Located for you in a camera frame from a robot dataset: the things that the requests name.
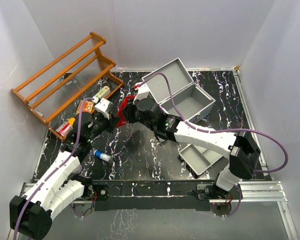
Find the red first aid pouch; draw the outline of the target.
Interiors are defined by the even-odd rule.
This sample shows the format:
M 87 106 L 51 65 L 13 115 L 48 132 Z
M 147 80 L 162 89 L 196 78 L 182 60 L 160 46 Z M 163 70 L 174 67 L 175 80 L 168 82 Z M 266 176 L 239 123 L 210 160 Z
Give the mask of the red first aid pouch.
M 120 118 L 116 127 L 119 128 L 126 124 L 133 124 L 138 121 L 138 110 L 134 104 L 135 95 L 126 96 L 121 103 L 117 116 Z

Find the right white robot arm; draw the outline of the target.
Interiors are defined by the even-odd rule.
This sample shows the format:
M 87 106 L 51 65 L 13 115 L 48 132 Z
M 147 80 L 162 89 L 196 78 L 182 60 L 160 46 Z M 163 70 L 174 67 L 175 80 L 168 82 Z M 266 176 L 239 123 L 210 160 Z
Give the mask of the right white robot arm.
M 253 178 L 261 150 L 249 131 L 215 133 L 204 130 L 198 125 L 190 125 L 180 116 L 165 113 L 149 97 L 128 99 L 121 112 L 128 123 L 141 123 L 160 139 L 200 146 L 228 159 L 212 187 L 216 197 L 225 198 L 233 186 Z

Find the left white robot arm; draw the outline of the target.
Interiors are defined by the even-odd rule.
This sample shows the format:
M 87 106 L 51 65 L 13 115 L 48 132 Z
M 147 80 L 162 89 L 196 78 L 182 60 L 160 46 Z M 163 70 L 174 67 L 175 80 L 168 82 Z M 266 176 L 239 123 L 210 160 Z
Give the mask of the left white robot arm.
M 93 187 L 88 179 L 68 179 L 92 149 L 92 140 L 103 132 L 112 132 L 121 118 L 113 114 L 83 112 L 74 118 L 56 159 L 38 182 L 9 203 L 13 239 L 23 234 L 42 240 L 53 220 L 74 200 L 89 199 Z

